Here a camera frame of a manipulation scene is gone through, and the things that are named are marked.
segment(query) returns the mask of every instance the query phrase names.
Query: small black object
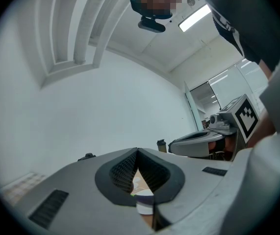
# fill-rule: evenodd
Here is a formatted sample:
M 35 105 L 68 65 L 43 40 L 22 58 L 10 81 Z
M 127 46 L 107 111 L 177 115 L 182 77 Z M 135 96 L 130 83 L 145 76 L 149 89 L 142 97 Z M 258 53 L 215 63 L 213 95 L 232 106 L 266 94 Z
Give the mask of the small black object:
M 205 167 L 202 171 L 222 177 L 224 177 L 227 173 L 227 170 L 221 170 L 212 167 Z
M 142 17 L 141 21 L 138 23 L 138 26 L 140 29 L 145 29 L 155 33 L 162 33 L 166 30 L 166 27 L 157 23 L 154 17 L 152 19 Z
M 54 190 L 43 203 L 29 217 L 37 225 L 48 229 L 51 222 L 57 215 L 69 193 L 62 190 Z
M 164 139 L 157 141 L 157 146 L 161 146 L 161 145 L 166 145 L 166 142 Z
M 93 157 L 96 157 L 95 155 L 93 155 L 93 153 L 86 153 L 85 157 L 79 159 L 78 161 L 85 160 L 85 159 L 90 159 L 90 158 L 93 158 Z

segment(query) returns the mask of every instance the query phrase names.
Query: ceiling beam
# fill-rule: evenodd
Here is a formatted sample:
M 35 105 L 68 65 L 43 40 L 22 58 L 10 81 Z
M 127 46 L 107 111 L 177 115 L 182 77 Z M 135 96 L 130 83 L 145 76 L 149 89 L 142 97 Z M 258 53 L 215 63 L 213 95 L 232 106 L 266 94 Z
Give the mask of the ceiling beam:
M 80 20 L 83 15 L 85 5 L 88 0 L 76 0 L 76 4 L 72 13 L 69 37 L 68 37 L 68 59 L 73 61 L 75 45 L 76 45 L 76 35 L 79 28 Z
M 41 87 L 47 76 L 44 66 L 44 57 L 41 52 L 40 31 L 38 15 L 40 11 L 40 0 L 17 0 L 17 24 L 21 40 L 21 47 L 28 63 L 30 73 Z
M 76 1 L 77 0 L 61 0 L 59 11 L 57 11 L 57 60 L 59 62 L 68 60 L 68 38 Z
M 112 8 L 116 5 L 117 1 L 118 0 L 106 0 L 104 2 L 94 23 L 93 30 L 91 33 L 91 39 L 94 39 L 101 35 L 102 29 L 104 28 L 104 24 L 105 24 L 104 22 L 109 17 Z
M 76 35 L 74 51 L 74 61 L 78 65 L 85 63 L 85 55 L 91 32 L 104 1 L 105 0 L 88 0 L 85 5 Z
M 93 67 L 94 68 L 99 68 L 101 61 L 102 61 L 102 56 L 106 50 L 106 47 L 108 45 L 108 42 L 110 40 L 110 37 L 112 33 L 114 32 L 115 27 L 117 26 L 120 18 L 130 5 L 130 0 L 117 0 L 118 2 L 116 5 L 113 7 L 112 11 L 109 14 L 109 17 L 107 18 L 105 25 L 102 29 L 96 51 L 94 54 L 94 59 L 93 59 Z
M 57 16 L 55 16 L 56 18 L 54 18 L 54 13 L 55 13 L 55 9 L 56 9 L 56 2 L 57 0 L 51 0 L 51 16 L 50 16 L 50 43 L 51 43 L 51 52 L 52 52 L 52 59 L 53 59 L 53 63 L 56 63 L 56 53 L 57 53 L 57 30 L 55 31 L 55 35 L 54 35 L 54 31 L 53 28 L 56 27 L 56 24 L 54 24 L 54 19 L 57 20 Z
M 46 65 L 47 72 L 49 73 L 51 68 L 55 64 L 51 24 L 54 0 L 40 0 L 39 11 L 37 13 L 37 26 L 39 30 L 39 38 L 41 43 L 41 52 Z

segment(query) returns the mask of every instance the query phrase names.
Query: white machine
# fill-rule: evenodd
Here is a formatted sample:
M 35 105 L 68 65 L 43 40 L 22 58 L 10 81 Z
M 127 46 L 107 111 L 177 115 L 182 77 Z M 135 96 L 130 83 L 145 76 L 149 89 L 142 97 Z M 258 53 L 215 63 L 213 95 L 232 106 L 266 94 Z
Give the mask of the white machine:
M 278 134 L 263 139 L 254 149 L 239 151 L 232 162 L 141 148 L 78 161 L 22 198 L 16 205 L 23 216 L 21 223 L 34 233 L 58 235 L 245 234 L 280 197 L 280 111 L 274 106 L 274 102 L 280 106 L 280 64 L 261 100 Z M 243 96 L 219 112 L 241 130 L 243 140 L 250 138 L 258 121 L 247 101 Z M 214 118 L 212 127 L 215 123 L 224 126 L 218 116 Z M 222 138 L 226 130 L 218 129 L 201 132 L 198 138 Z M 139 216 L 129 194 L 137 169 L 154 193 L 152 228 Z
M 239 150 L 245 148 L 258 124 L 258 116 L 248 96 L 232 100 L 225 108 L 211 115 L 209 128 L 174 140 L 169 144 L 169 151 L 176 155 L 207 158 L 210 153 L 208 143 L 223 140 L 234 135 L 236 146 L 232 160 Z

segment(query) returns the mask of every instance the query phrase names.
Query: black shirt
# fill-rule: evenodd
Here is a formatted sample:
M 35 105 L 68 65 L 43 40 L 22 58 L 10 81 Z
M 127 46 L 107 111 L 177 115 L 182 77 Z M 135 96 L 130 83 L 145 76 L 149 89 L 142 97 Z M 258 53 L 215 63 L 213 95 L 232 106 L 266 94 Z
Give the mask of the black shirt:
M 248 60 L 274 71 L 280 60 L 280 18 L 267 0 L 206 0 L 219 34 Z

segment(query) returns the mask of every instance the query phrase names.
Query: person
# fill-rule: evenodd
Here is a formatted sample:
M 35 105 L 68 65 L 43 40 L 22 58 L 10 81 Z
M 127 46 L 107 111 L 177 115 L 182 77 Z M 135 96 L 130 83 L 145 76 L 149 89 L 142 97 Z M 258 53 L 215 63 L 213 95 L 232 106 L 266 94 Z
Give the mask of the person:
M 280 60 L 280 19 L 267 0 L 205 0 L 219 34 L 249 61 L 256 62 L 268 79 Z M 131 0 L 153 14 L 165 14 L 181 0 Z M 247 147 L 276 132 L 267 111 Z

